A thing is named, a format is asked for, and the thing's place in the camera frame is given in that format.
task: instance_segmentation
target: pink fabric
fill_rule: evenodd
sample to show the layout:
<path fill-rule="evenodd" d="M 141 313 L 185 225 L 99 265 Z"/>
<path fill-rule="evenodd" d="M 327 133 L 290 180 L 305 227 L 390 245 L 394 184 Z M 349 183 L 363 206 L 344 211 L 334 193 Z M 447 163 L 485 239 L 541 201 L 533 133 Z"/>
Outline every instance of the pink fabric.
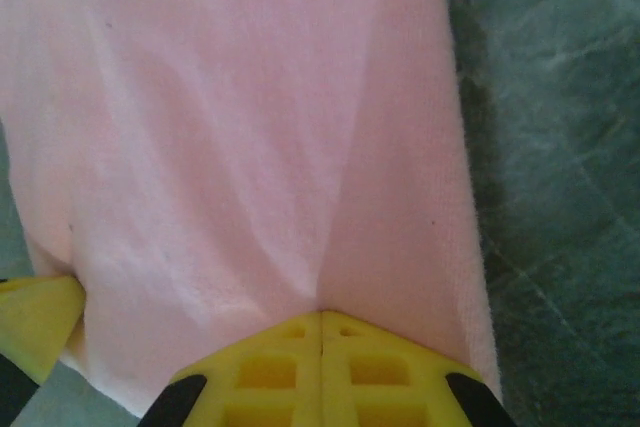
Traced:
<path fill-rule="evenodd" d="M 67 358 L 143 413 L 190 362 L 337 309 L 497 390 L 445 0 L 0 0 L 0 109 Z"/>

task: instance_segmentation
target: yellow plastic object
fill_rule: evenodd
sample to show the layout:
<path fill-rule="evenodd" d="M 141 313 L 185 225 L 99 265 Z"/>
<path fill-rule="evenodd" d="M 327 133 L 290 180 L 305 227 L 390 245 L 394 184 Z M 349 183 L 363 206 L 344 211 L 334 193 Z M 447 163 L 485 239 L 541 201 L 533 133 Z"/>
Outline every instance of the yellow plastic object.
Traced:
<path fill-rule="evenodd" d="M 320 314 L 303 315 L 181 371 L 207 379 L 182 425 L 320 427 L 321 345 Z"/>
<path fill-rule="evenodd" d="M 304 315 L 176 375 L 139 427 L 512 427 L 470 368 L 335 312 Z"/>
<path fill-rule="evenodd" d="M 72 277 L 0 283 L 0 354 L 41 385 L 82 315 L 84 300 Z"/>
<path fill-rule="evenodd" d="M 325 426 L 469 427 L 447 374 L 476 372 L 373 325 L 322 314 Z"/>

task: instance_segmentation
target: black rubber tip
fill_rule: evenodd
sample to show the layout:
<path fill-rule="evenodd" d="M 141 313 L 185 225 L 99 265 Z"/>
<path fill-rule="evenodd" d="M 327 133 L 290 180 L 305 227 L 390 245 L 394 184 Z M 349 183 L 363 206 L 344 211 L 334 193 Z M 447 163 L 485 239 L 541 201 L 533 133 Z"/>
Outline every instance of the black rubber tip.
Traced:
<path fill-rule="evenodd" d="M 9 427 L 38 390 L 31 377 L 0 354 L 0 427 Z"/>
<path fill-rule="evenodd" d="M 138 427 L 182 427 L 206 383 L 204 375 L 191 375 L 170 384 L 158 396 Z"/>
<path fill-rule="evenodd" d="M 453 395 L 473 427 L 516 427 L 489 387 L 464 374 L 447 375 Z"/>

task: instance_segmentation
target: green marble floor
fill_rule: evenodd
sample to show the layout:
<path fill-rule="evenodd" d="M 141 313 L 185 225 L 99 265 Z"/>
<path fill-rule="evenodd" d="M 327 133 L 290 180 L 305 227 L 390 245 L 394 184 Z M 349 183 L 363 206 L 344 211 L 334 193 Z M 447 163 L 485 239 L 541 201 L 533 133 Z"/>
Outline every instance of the green marble floor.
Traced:
<path fill-rule="evenodd" d="M 640 425 L 640 0 L 450 5 L 507 406 L 520 426 Z M 58 366 L 15 425 L 135 423 Z"/>

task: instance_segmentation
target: yellow foam piece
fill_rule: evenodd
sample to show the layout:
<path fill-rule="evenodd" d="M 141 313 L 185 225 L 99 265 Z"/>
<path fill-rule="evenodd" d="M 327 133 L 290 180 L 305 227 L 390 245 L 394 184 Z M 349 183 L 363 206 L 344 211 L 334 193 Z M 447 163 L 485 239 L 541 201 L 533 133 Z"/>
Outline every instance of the yellow foam piece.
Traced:
<path fill-rule="evenodd" d="M 295 317 L 179 372 L 207 383 L 184 427 L 320 427 L 321 316 Z"/>
<path fill-rule="evenodd" d="M 42 384 L 82 315 L 84 301 L 84 289 L 72 277 L 1 283 L 0 353 Z"/>
<path fill-rule="evenodd" d="M 335 312 L 308 314 L 177 374 L 172 384 L 207 380 L 184 424 L 170 425 L 469 427 L 446 380 L 452 372 L 481 381 L 470 368 L 373 325 Z"/>
<path fill-rule="evenodd" d="M 446 375 L 468 367 L 347 315 L 322 314 L 325 426 L 468 427 Z"/>

